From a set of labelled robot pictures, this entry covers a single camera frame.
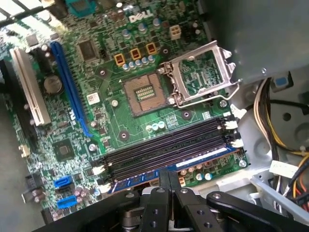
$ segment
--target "black connector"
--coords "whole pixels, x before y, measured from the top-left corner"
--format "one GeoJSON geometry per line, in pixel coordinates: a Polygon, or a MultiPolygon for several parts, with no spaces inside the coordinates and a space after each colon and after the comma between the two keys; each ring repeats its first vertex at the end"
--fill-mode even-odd
{"type": "Polygon", "coordinates": [[[30,191],[32,191],[34,189],[38,189],[38,188],[43,186],[43,181],[42,181],[40,175],[37,174],[37,173],[27,175],[25,177],[25,179],[26,179],[27,187],[30,191]]]}
{"type": "Polygon", "coordinates": [[[54,222],[52,214],[51,214],[49,208],[43,209],[41,211],[41,215],[42,215],[42,218],[43,218],[43,221],[44,221],[45,225],[48,225],[48,224],[54,222]]]}

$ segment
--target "sticker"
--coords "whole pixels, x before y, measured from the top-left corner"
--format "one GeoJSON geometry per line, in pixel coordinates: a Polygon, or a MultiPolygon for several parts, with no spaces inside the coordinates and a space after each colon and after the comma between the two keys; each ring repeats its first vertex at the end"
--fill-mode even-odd
{"type": "Polygon", "coordinates": [[[297,166],[273,160],[271,162],[269,172],[277,175],[282,175],[287,178],[292,178],[293,175],[297,172],[297,170],[297,166]]]}
{"type": "Polygon", "coordinates": [[[98,96],[98,93],[92,93],[87,95],[87,100],[89,105],[93,105],[100,102],[100,97],[98,96]]]}

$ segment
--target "screw hole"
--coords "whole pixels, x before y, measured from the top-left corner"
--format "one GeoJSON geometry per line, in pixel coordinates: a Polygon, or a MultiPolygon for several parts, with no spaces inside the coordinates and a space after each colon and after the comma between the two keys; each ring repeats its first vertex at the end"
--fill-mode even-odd
{"type": "Polygon", "coordinates": [[[156,228],[156,227],[158,226],[158,224],[157,224],[156,221],[152,221],[152,222],[150,222],[150,226],[151,226],[152,228],[156,228]]]}
{"type": "Polygon", "coordinates": [[[197,211],[197,214],[204,215],[205,212],[204,212],[203,210],[198,210],[198,211],[197,211]]]}
{"type": "Polygon", "coordinates": [[[284,113],[283,115],[282,115],[282,118],[283,118],[283,120],[284,121],[290,121],[291,120],[291,114],[289,114],[289,113],[284,113]]]}
{"type": "Polygon", "coordinates": [[[212,227],[212,224],[210,224],[209,222],[205,222],[205,223],[204,223],[204,226],[205,226],[206,228],[211,228],[211,227],[212,227]]]}

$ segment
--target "chip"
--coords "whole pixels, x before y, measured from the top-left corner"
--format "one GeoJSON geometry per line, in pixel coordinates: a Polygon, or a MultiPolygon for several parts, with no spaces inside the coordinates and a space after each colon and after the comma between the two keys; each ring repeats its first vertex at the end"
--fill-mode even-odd
{"type": "Polygon", "coordinates": [[[91,62],[98,59],[97,50],[92,40],[87,40],[78,44],[82,58],[86,62],[91,62]]]}
{"type": "Polygon", "coordinates": [[[126,81],[124,88],[133,116],[140,116],[167,105],[156,73],[126,81]]]}
{"type": "Polygon", "coordinates": [[[26,37],[26,41],[29,45],[29,47],[35,46],[39,44],[38,38],[36,35],[29,35],[26,37]]]}
{"type": "Polygon", "coordinates": [[[57,161],[71,160],[74,158],[74,150],[69,139],[65,139],[53,144],[57,161]]]}

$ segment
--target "blue sata port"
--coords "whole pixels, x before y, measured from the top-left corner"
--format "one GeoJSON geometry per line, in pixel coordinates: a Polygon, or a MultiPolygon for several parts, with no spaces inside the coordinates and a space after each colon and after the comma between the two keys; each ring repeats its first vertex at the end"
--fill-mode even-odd
{"type": "Polygon", "coordinates": [[[75,196],[69,196],[64,199],[57,201],[58,209],[65,209],[72,207],[77,204],[77,200],[75,196]]]}
{"type": "Polygon", "coordinates": [[[72,183],[72,177],[70,175],[68,176],[64,176],[58,180],[54,180],[54,186],[55,188],[61,188],[64,187],[66,185],[69,185],[72,183]]]}

